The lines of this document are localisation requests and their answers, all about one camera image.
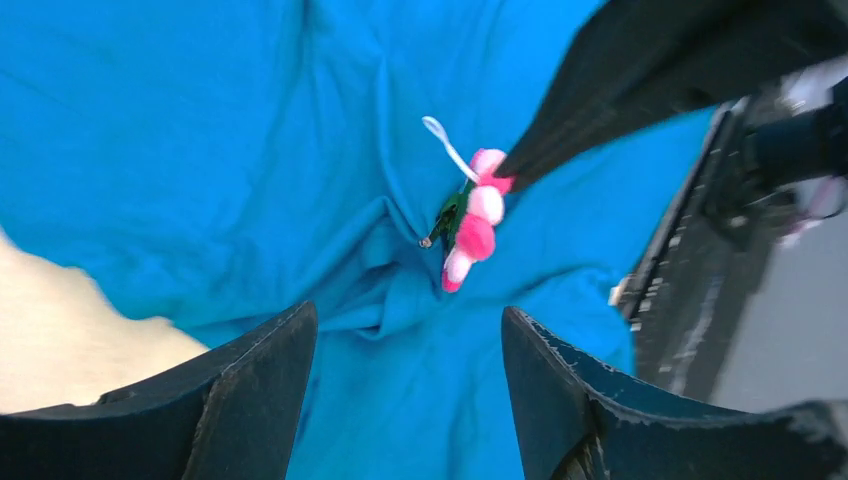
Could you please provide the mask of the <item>pink flower brooch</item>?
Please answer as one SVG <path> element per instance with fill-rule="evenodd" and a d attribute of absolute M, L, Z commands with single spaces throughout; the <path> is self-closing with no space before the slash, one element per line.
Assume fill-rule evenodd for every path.
<path fill-rule="evenodd" d="M 472 266 L 488 259 L 495 251 L 495 227 L 505 213 L 504 197 L 512 189 L 512 177 L 495 175 L 506 159 L 499 149 L 480 149 L 467 162 L 450 142 L 443 125 L 432 116 L 422 123 L 444 146 L 465 176 L 465 183 L 443 203 L 430 233 L 420 239 L 419 246 L 431 248 L 440 240 L 445 249 L 441 286 L 447 293 L 457 292 Z"/>

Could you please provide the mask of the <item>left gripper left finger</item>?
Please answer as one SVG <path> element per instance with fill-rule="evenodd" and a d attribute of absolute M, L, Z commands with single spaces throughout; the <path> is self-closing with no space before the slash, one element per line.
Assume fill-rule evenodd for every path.
<path fill-rule="evenodd" d="M 317 336 L 304 302 L 163 373 L 1 419 L 5 479 L 282 479 Z"/>

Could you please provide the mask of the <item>blue t-shirt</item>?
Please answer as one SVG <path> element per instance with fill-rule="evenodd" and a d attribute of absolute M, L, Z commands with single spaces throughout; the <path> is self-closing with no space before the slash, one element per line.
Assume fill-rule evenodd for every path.
<path fill-rule="evenodd" d="M 526 129 L 593 1 L 5 1 L 1 224 L 125 316 L 209 346 L 304 300 L 319 335 L 292 479 L 519 479 L 515 305 L 625 372 L 610 289 L 711 112 L 590 151 L 507 200 L 441 290 L 424 250 L 464 157 Z"/>

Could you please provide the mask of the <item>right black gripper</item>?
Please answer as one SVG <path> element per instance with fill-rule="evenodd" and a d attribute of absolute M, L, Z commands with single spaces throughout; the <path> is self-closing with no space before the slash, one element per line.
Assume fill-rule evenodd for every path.
<path fill-rule="evenodd" d="M 846 51 L 843 1 L 609 1 L 497 174 L 523 190 L 589 149 L 772 81 L 736 117 L 702 207 L 717 235 L 746 246 L 789 185 L 846 177 Z"/>

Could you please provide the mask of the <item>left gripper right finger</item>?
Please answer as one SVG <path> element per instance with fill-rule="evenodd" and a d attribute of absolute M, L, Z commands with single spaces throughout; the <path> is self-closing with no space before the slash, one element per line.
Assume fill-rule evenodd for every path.
<path fill-rule="evenodd" d="M 515 307 L 503 358 L 528 479 L 843 479 L 847 404 L 746 413 L 681 397 L 566 343 Z"/>

